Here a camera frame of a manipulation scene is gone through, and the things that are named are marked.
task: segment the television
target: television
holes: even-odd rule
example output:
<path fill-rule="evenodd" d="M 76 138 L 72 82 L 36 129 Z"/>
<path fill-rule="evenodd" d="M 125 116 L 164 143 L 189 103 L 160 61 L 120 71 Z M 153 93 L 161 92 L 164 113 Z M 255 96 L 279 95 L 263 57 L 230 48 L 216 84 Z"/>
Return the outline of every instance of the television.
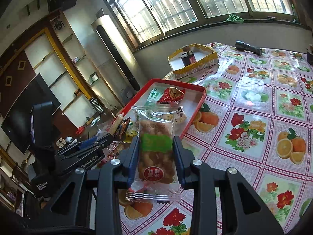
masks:
<path fill-rule="evenodd" d="M 33 105 L 52 102 L 52 113 L 61 103 L 38 73 L 21 92 L 1 125 L 12 143 L 24 154 L 31 143 L 31 112 Z"/>

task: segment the brown wall panel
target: brown wall panel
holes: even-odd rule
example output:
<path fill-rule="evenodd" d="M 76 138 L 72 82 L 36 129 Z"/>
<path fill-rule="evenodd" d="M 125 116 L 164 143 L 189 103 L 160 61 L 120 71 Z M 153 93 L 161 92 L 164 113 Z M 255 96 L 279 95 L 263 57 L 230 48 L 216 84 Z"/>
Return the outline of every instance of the brown wall panel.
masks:
<path fill-rule="evenodd" d="M 62 115 L 62 113 L 62 110 L 57 109 L 53 115 L 53 124 L 58 128 L 61 133 L 60 137 L 63 139 L 68 136 L 74 137 L 77 131 L 77 127 L 70 121 L 70 119 L 68 119 L 65 114 Z"/>
<path fill-rule="evenodd" d="M 32 66 L 23 50 L 10 64 L 10 66 L 4 71 L 0 77 L 0 113 L 3 117 L 6 116 L 11 106 L 18 98 L 20 93 L 29 84 L 29 82 L 36 76 Z M 10 81 L 7 77 L 12 77 L 11 86 L 7 86 L 6 82 Z"/>

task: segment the plastic tablecloth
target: plastic tablecloth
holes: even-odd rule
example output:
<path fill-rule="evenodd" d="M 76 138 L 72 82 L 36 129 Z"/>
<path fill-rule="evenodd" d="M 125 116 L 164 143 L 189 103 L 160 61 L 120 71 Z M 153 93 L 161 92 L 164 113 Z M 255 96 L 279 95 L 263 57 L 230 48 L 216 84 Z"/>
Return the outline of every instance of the plastic tablecloth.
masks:
<path fill-rule="evenodd" d="M 198 113 L 183 146 L 212 168 L 238 169 L 287 233 L 313 196 L 313 67 L 298 52 L 266 48 L 257 56 L 207 46 L 219 64 L 180 79 L 207 89 L 206 112 Z M 221 234 L 218 190 L 216 201 Z M 120 206 L 123 234 L 188 235 L 192 204 L 193 190 L 181 189 L 180 203 L 139 204 L 139 216 Z"/>

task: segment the yellow box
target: yellow box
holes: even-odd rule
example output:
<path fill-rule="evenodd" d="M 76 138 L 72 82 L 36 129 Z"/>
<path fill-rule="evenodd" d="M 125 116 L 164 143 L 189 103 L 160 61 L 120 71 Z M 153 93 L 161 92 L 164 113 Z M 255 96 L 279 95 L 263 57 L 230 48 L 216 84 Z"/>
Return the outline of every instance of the yellow box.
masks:
<path fill-rule="evenodd" d="M 184 53 L 181 48 L 168 56 L 168 62 L 177 79 L 181 79 L 182 77 L 190 75 L 191 73 L 194 73 L 198 70 L 204 69 L 219 62 L 217 52 L 214 49 L 195 43 L 188 46 L 191 48 L 191 51 L 194 52 L 196 59 L 198 60 L 200 58 L 197 62 L 185 67 L 183 61 L 181 60 L 181 55 L 182 53 Z"/>

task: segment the bag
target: bag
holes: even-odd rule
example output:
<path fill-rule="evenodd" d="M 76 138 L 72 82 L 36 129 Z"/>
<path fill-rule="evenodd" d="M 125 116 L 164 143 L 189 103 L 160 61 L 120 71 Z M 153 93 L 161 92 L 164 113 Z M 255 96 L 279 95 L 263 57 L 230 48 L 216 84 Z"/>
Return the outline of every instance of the bag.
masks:
<path fill-rule="evenodd" d="M 140 153 L 135 179 L 127 197 L 132 201 L 180 201 L 173 153 L 177 103 L 132 109 L 138 115 Z"/>

